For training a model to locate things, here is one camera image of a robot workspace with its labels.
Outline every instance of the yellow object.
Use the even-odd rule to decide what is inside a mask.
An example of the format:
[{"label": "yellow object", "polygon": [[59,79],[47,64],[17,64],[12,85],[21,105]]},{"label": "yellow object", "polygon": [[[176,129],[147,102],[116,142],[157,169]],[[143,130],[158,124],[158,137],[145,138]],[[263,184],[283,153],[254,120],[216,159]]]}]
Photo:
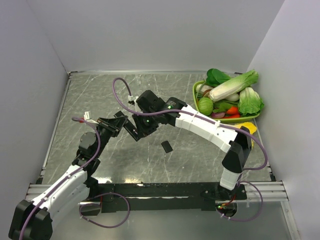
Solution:
[{"label": "yellow object", "polygon": [[[249,122],[249,121],[239,123],[234,126],[238,129],[244,126],[245,128],[249,129],[250,134],[254,134],[257,131],[257,127],[252,122]],[[252,144],[252,147],[254,147],[254,141],[252,139],[251,139],[251,144]]]}]

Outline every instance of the leafy green vegetable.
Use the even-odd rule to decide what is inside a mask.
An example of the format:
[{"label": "leafy green vegetable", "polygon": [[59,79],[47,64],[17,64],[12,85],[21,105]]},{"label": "leafy green vegetable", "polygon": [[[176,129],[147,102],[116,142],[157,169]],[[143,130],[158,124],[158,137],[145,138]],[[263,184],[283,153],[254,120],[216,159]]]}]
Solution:
[{"label": "leafy green vegetable", "polygon": [[231,77],[224,72],[216,69],[216,68],[211,68],[206,72],[206,83],[212,87],[216,87],[229,79]]},{"label": "leafy green vegetable", "polygon": [[214,103],[214,110],[213,113],[224,113],[228,111],[231,107],[237,107],[237,102],[227,101],[227,100],[221,100]]},{"label": "leafy green vegetable", "polygon": [[238,104],[238,111],[244,115],[256,115],[260,113],[264,107],[262,98],[251,87],[246,87],[240,92],[240,99]]},{"label": "leafy green vegetable", "polygon": [[210,98],[203,97],[199,100],[198,108],[200,113],[208,116],[212,113],[212,110],[214,109],[214,103]]},{"label": "leafy green vegetable", "polygon": [[225,99],[231,94],[238,93],[251,84],[255,84],[258,77],[259,75],[255,70],[248,71],[215,87],[210,91],[209,96],[213,102]]}]

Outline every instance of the robotic arm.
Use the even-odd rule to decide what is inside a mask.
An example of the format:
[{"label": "robotic arm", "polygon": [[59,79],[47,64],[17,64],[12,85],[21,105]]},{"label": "robotic arm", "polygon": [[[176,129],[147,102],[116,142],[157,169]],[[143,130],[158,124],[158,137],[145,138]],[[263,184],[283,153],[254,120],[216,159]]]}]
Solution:
[{"label": "robotic arm", "polygon": [[[95,124],[100,136],[100,148],[95,158],[87,164],[98,149],[98,137],[93,132],[86,132],[80,138],[76,158],[65,174],[47,191],[31,202],[23,200],[17,205],[9,231],[11,239],[49,240],[53,229],[75,205],[96,196],[99,193],[99,185],[92,174],[100,164],[98,157],[110,138],[117,137],[122,128],[125,128],[136,141],[155,132],[159,124],[169,124],[173,127],[183,128],[207,139],[226,153],[222,161],[224,169],[219,185],[227,191],[234,190],[252,148],[251,140],[247,136],[232,129],[220,127],[220,122],[211,124],[203,119],[196,118],[195,115],[202,114],[190,105],[175,97],[170,97],[164,102],[150,90],[145,91],[139,98],[135,98],[134,101],[129,101],[129,103],[138,106],[143,113],[177,109],[191,114],[178,112],[168,112],[155,116],[133,114],[134,125],[130,122],[128,116],[119,111],[114,115],[115,118],[99,118],[96,122],[91,121]],[[71,175],[81,166],[85,167]],[[23,225],[32,211],[34,213],[26,225],[23,238],[21,238]]]}]

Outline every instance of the gray floor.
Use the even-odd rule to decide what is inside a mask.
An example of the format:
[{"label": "gray floor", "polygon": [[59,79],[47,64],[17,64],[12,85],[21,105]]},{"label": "gray floor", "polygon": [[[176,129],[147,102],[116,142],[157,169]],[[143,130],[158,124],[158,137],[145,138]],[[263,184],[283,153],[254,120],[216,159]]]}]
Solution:
[{"label": "gray floor", "polygon": [[[234,216],[253,216],[259,203],[238,205]],[[115,225],[125,212],[103,213],[94,220]],[[79,218],[75,208],[53,232],[51,240],[290,240],[290,233],[279,202],[265,203],[259,218],[250,222],[221,219],[217,212],[200,210],[132,211],[118,228],[105,229]]]},{"label": "gray floor", "polygon": [[[112,94],[115,77],[125,78],[134,96],[150,89],[165,101],[176,97],[193,107],[193,84],[204,79],[203,74],[174,73],[73,75],[48,157],[44,184],[54,183],[66,171],[76,156],[80,137],[92,131],[84,124],[71,121],[71,117],[82,117],[84,111],[91,111],[94,120],[98,117],[112,118],[121,110]],[[128,93],[124,84],[118,82],[116,89],[126,102]],[[170,153],[165,153],[161,146],[166,140],[173,147]],[[217,146],[184,129],[162,125],[157,132],[138,142],[123,129],[107,144],[94,177],[100,183],[218,182],[224,156],[225,153]],[[246,167],[258,167],[263,161],[262,151],[255,145]],[[270,181],[270,176],[264,168],[247,171],[242,179]]]}]

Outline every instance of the orange vegetable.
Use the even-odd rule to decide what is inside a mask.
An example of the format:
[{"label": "orange vegetable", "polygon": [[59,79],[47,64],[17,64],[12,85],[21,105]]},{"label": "orange vegetable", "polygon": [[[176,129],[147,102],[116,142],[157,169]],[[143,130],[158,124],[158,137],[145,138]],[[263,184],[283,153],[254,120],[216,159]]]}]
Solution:
[{"label": "orange vegetable", "polygon": [[225,116],[223,117],[224,119],[237,119],[237,118],[241,118],[240,114],[237,113],[237,114],[234,114],[234,115],[231,115],[231,116]]},{"label": "orange vegetable", "polygon": [[226,114],[229,114],[229,115],[239,114],[238,107],[236,106],[230,107],[230,109],[226,111]]}]

